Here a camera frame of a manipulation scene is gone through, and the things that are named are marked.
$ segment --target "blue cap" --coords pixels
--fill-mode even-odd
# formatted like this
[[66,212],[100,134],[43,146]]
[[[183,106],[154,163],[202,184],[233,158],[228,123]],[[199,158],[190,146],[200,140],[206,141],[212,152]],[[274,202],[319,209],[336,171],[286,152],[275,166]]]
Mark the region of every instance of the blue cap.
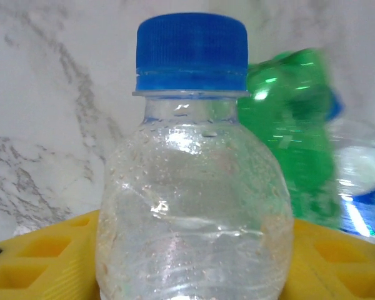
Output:
[[340,100],[340,97],[336,94],[336,92],[331,91],[331,110],[329,111],[329,114],[327,115],[326,120],[331,121],[335,118],[337,118],[343,111],[344,106],[342,101]]
[[166,14],[137,31],[137,91],[246,91],[247,71],[247,31],[230,17]]

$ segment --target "plastic bottle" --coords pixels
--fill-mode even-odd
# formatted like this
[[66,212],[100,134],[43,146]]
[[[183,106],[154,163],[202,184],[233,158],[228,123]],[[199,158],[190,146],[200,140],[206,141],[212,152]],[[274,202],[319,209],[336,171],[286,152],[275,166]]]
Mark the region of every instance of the plastic bottle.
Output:
[[375,242],[375,126],[342,116],[336,95],[329,130],[336,147],[342,227]]
[[293,216],[278,163],[237,120],[244,25],[154,17],[137,33],[144,122],[106,166],[96,270],[107,300],[277,299]]
[[333,146],[324,126],[331,93],[321,55],[305,49],[252,65],[247,88],[251,97],[239,100],[239,120],[279,161],[294,216],[338,229]]

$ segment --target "green plastic bottle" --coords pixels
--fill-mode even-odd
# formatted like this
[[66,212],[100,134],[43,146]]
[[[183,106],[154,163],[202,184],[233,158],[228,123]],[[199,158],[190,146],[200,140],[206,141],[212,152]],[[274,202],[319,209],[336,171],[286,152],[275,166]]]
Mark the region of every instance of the green plastic bottle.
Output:
[[239,120],[279,161],[294,216],[339,229],[333,146],[324,128],[331,90],[321,54],[305,49],[250,65],[247,88]]

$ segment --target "white marble surface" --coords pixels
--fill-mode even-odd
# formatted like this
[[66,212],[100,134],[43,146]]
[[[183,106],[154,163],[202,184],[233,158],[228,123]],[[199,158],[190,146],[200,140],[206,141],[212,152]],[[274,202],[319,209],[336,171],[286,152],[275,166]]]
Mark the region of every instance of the white marble surface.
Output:
[[177,11],[242,20],[253,62],[324,48],[349,109],[375,114],[375,0],[0,0],[0,240],[99,207],[143,116],[136,29]]

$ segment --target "clear bottle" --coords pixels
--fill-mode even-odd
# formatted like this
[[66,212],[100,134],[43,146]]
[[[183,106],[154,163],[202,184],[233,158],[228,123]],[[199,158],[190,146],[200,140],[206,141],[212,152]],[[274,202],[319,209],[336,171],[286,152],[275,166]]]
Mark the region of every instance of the clear bottle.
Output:
[[375,126],[342,116],[335,94],[333,103],[329,131],[336,148],[341,229],[375,241]]
[[277,299],[293,216],[273,155],[238,123],[247,36],[183,13],[137,34],[144,122],[106,166],[96,248],[107,300]]

